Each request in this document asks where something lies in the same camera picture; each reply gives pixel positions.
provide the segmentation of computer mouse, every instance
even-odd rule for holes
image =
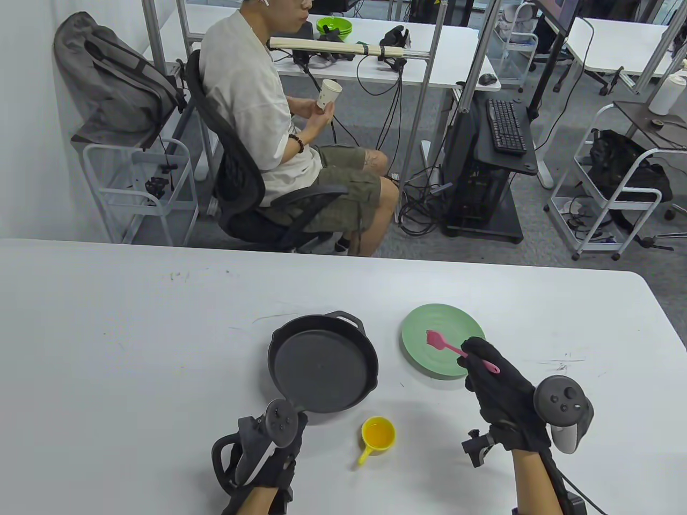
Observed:
[[[481,75],[479,79],[477,79],[477,82],[479,82],[482,86],[491,86],[497,80],[498,79],[496,78],[496,75],[485,73],[484,75]]]

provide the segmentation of cast iron skillet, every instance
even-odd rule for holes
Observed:
[[[363,323],[344,311],[313,314],[272,334],[267,353],[277,389],[298,411],[335,413],[377,386],[379,362]]]

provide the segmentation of hand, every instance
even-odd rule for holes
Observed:
[[[308,118],[308,123],[305,125],[304,133],[312,133],[313,139],[319,136],[322,131],[332,122],[334,118],[334,102],[329,102],[322,114],[313,113]]]
[[[267,488],[278,488],[279,490],[288,490],[296,467],[296,457],[300,453],[301,443],[303,442],[303,430],[307,424],[308,416],[303,412],[298,413],[298,432],[293,442],[283,449],[275,450],[274,454],[267,459],[255,476],[255,479],[247,486],[263,486]],[[229,459],[229,468],[232,467],[232,464],[234,467],[236,466],[242,453],[243,449],[241,445],[234,444]]]
[[[458,364],[468,370],[465,387],[480,401],[480,414],[491,424],[494,440],[506,450],[542,453],[551,447],[546,423],[534,409],[532,383],[481,338],[473,336],[461,348],[468,354],[458,358]],[[489,372],[482,360],[492,362],[501,373]]]
[[[324,113],[317,105],[317,101],[311,98],[291,98],[289,97],[289,109],[294,115],[308,119],[313,114],[321,115]]]

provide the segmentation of white t-shirt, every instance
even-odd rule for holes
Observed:
[[[269,206],[277,197],[311,186],[322,168],[315,149],[281,163],[293,125],[282,81],[272,56],[236,11],[208,29],[201,48],[205,94],[234,127],[262,171]]]

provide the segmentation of black keyboard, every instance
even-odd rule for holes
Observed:
[[[497,152],[516,155],[527,153],[527,145],[520,131],[515,106],[510,100],[488,99],[486,114],[489,116],[491,138]]]

